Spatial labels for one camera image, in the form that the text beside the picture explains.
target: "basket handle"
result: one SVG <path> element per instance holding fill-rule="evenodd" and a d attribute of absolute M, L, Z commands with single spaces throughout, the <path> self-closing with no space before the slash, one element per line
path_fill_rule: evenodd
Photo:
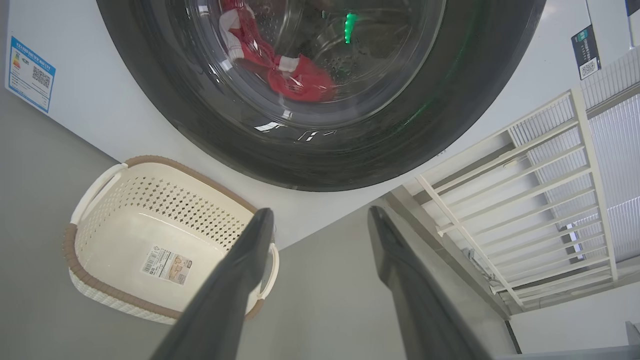
<path fill-rule="evenodd" d="M 98 177 L 93 184 L 89 186 L 89 189 L 87 189 L 82 196 L 82 199 L 80 199 L 80 202 L 78 202 L 76 209 L 71 215 L 71 224 L 77 225 L 80 222 L 80 219 L 82 219 L 84 212 L 89 208 L 89 205 L 91 205 L 91 202 L 95 199 L 100 190 L 102 190 L 104 185 L 106 185 L 117 173 L 128 167 L 129 166 L 127 164 L 116 164 L 103 172 L 102 175 L 100 175 L 100 177 Z"/>
<path fill-rule="evenodd" d="M 278 271 L 280 269 L 280 255 L 278 254 L 278 249 L 276 249 L 276 244 L 271 243 L 269 245 L 269 250 L 271 250 L 271 256 L 273 256 L 273 261 L 271 262 L 271 275 L 269 275 L 269 280 L 267 280 L 267 285 L 265 285 L 264 290 L 258 293 L 258 299 L 264 299 L 269 295 L 271 289 L 273 289 L 273 284 L 276 282 L 276 277 L 278 277 Z"/>

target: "green light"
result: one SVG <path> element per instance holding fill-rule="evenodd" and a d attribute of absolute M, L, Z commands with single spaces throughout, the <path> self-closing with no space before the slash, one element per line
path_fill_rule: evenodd
<path fill-rule="evenodd" d="M 351 33 L 353 32 L 353 24 L 358 20 L 358 15 L 354 13 L 347 14 L 347 20 L 344 22 L 344 42 L 351 43 Z"/>

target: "blue label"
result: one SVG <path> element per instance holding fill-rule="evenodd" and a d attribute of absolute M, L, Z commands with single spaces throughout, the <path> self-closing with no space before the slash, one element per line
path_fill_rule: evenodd
<path fill-rule="evenodd" d="M 9 89 L 48 113 L 56 68 L 11 37 Z"/>

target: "wall sign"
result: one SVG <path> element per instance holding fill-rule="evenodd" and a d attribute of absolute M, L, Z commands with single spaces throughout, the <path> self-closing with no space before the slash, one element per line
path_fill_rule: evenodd
<path fill-rule="evenodd" d="M 601 69 L 598 58 L 598 46 L 596 36 L 593 34 L 593 25 L 571 37 L 575 61 L 578 64 L 580 80 Z"/>

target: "gray floor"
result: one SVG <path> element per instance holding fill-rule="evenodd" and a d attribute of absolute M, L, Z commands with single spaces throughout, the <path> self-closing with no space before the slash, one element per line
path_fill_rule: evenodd
<path fill-rule="evenodd" d="M 390 209 L 382 200 L 374 204 Z M 239 359 L 403 359 L 393 300 L 376 273 L 365 206 L 282 251 Z M 495 356 L 515 354 L 502 318 L 397 215 L 390 213 L 461 315 Z"/>
<path fill-rule="evenodd" d="M 7 4 L 0 4 L 6 39 Z M 5 56 L 0 60 L 4 69 Z M 115 161 L 0 89 L 2 359 L 145 359 L 169 327 L 91 301 L 73 287 L 62 233 Z M 375 274 L 358 210 L 281 253 L 280 276 L 247 322 L 238 359 L 401 359 L 397 318 Z M 504 322 L 437 257 L 417 248 L 483 343 L 513 353 Z"/>

